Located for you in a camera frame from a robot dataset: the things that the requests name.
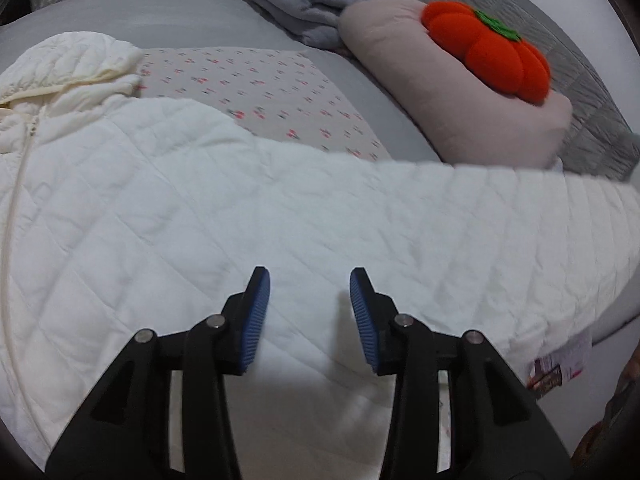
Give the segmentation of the pink folded duvet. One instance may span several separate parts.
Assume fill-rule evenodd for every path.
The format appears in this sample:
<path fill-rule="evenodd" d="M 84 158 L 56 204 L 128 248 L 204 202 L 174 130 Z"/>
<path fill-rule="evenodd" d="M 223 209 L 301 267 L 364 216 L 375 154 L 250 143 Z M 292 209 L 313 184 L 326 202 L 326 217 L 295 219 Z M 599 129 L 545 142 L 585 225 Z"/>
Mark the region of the pink folded duvet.
<path fill-rule="evenodd" d="M 421 129 L 444 162 L 550 167 L 570 130 L 572 104 L 540 104 L 492 90 L 439 47 L 419 0 L 366 0 L 338 21 L 344 44 Z"/>

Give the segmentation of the grey bed cover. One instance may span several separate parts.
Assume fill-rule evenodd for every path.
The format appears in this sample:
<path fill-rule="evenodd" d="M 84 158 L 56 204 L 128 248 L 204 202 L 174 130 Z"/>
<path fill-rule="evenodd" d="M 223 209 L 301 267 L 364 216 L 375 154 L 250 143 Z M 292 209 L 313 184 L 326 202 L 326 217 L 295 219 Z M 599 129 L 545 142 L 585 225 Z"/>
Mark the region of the grey bed cover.
<path fill-rule="evenodd" d="M 343 55 L 306 47 L 245 0 L 66 0 L 1 29 L 1 67 L 60 32 L 102 32 L 141 49 L 241 47 L 302 51 L 337 85 L 393 159 L 437 162 L 438 155 L 395 101 Z"/>

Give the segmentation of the grey quilted pillow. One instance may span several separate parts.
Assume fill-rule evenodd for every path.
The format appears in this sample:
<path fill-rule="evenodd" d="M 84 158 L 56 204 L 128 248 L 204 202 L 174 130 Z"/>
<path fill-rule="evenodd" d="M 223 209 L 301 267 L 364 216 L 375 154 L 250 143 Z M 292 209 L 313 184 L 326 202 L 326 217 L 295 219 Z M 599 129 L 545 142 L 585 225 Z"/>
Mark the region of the grey quilted pillow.
<path fill-rule="evenodd" d="M 632 132 L 578 45 L 529 0 L 460 1 L 515 28 L 546 55 L 551 88 L 567 96 L 573 105 L 570 133 L 560 151 L 564 169 L 629 181 L 639 165 L 639 136 Z"/>

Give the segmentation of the orange pumpkin plush cushion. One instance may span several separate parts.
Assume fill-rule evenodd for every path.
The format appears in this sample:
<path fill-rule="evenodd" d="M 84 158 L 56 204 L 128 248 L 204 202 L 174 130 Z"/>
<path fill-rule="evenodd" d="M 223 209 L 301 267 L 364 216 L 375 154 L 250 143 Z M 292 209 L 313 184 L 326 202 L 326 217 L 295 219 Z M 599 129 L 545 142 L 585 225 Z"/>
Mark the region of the orange pumpkin plush cushion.
<path fill-rule="evenodd" d="M 547 99 L 546 57 L 498 18 L 460 1 L 438 0 L 424 6 L 421 23 L 435 44 L 492 90 L 532 104 Z"/>

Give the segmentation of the white quilted hooded jacket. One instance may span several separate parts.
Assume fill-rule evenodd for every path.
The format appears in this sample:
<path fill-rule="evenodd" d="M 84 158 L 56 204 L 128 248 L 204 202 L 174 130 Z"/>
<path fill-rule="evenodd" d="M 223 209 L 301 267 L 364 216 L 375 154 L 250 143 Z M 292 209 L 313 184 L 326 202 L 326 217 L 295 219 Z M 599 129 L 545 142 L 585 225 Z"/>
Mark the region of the white quilted hooded jacket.
<path fill-rule="evenodd" d="M 639 195 L 540 170 L 367 162 L 142 98 L 143 53 L 63 32 L 1 74 L 1 417 L 43 466 L 140 328 L 187 330 L 271 275 L 230 382 L 247 479 L 374 479 L 393 387 L 364 364 L 348 277 L 525 376 L 637 276 Z"/>

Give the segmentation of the cherry print bed sheet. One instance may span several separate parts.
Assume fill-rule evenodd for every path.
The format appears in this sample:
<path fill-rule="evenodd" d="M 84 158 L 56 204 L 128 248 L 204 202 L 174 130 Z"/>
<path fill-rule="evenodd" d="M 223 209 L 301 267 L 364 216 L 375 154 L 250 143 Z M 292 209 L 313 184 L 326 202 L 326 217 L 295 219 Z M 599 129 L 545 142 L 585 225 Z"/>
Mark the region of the cherry print bed sheet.
<path fill-rule="evenodd" d="M 363 114 L 303 52 L 155 48 L 138 68 L 146 98 L 215 107 L 255 136 L 358 158 L 390 157 Z"/>

